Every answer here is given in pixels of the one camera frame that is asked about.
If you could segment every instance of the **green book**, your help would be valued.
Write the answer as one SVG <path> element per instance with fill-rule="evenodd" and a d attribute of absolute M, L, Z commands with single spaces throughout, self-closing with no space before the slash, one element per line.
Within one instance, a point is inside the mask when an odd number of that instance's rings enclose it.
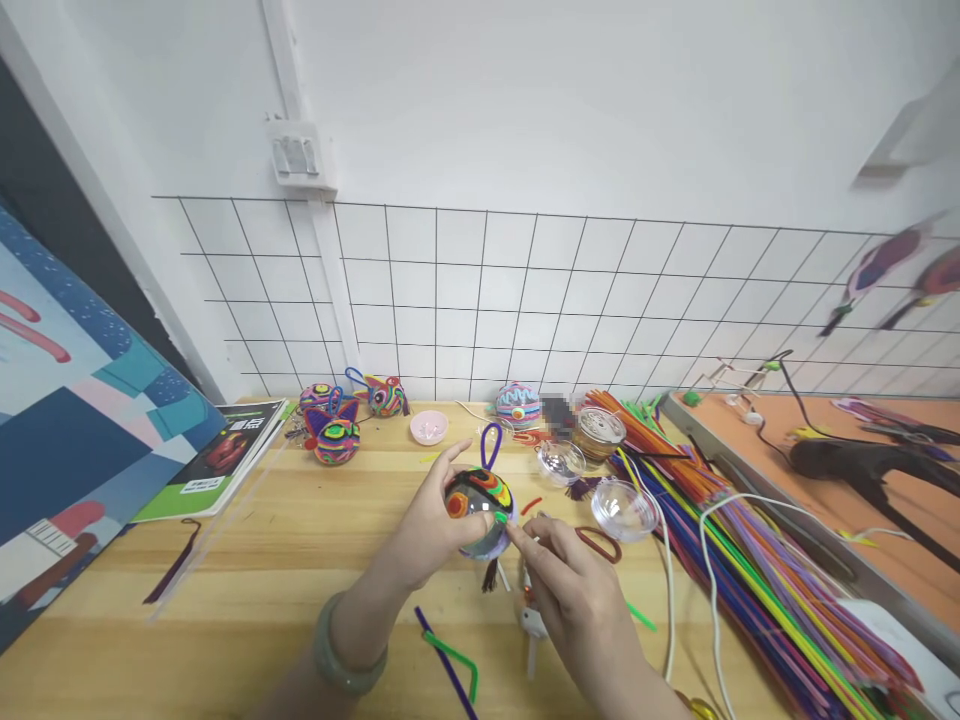
<path fill-rule="evenodd" d="M 218 407 L 226 427 L 131 522 L 216 515 L 270 447 L 289 416 L 288 405 L 277 400 Z"/>

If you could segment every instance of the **bundle of pipe cleaners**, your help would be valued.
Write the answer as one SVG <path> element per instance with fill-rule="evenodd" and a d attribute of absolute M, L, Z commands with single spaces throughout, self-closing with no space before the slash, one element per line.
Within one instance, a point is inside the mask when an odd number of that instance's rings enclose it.
<path fill-rule="evenodd" d="M 837 602 L 844 591 L 712 472 L 696 448 L 670 443 L 649 408 L 627 409 L 601 391 L 591 391 L 587 402 L 624 421 L 626 453 L 611 462 L 621 479 L 656 498 L 674 552 L 711 592 L 717 675 L 731 719 L 736 715 L 723 680 L 718 606 L 804 717 L 879 720 L 906 702 L 909 689 L 921 689 L 913 668 Z M 663 457 L 670 454 L 685 458 Z"/>

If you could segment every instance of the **spool of thread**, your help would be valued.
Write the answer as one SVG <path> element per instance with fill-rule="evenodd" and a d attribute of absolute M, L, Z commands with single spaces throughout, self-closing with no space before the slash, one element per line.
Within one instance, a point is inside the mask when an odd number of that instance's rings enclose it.
<path fill-rule="evenodd" d="M 613 454 L 627 436 L 623 422 L 603 408 L 587 407 L 577 415 L 573 443 L 587 460 L 602 463 Z"/>

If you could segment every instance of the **hand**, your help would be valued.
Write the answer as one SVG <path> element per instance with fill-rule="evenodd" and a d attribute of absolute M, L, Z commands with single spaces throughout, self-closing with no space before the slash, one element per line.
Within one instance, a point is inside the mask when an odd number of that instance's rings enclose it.
<path fill-rule="evenodd" d="M 522 529 L 509 523 L 507 533 L 564 667 L 601 716 L 688 718 L 643 656 L 613 567 L 560 520 L 541 516 Z"/>
<path fill-rule="evenodd" d="M 482 512 L 454 520 L 447 515 L 443 491 L 463 466 L 452 463 L 473 443 L 469 438 L 444 450 L 414 496 L 383 552 L 409 590 L 426 585 L 458 548 L 476 542 L 493 527 L 493 513 Z"/>

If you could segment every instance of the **person's left hand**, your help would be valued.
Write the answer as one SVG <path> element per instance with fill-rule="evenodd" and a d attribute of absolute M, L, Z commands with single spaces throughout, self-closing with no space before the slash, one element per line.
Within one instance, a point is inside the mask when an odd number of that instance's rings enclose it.
<path fill-rule="evenodd" d="M 384 544 L 381 554 L 391 572 L 409 590 L 419 590 L 458 548 L 474 543 L 493 527 L 493 513 L 481 512 L 453 519 L 447 515 L 443 491 L 461 466 L 453 465 L 457 456 L 473 440 L 461 440 L 438 457 L 420 489 L 414 496 L 393 536 Z"/>

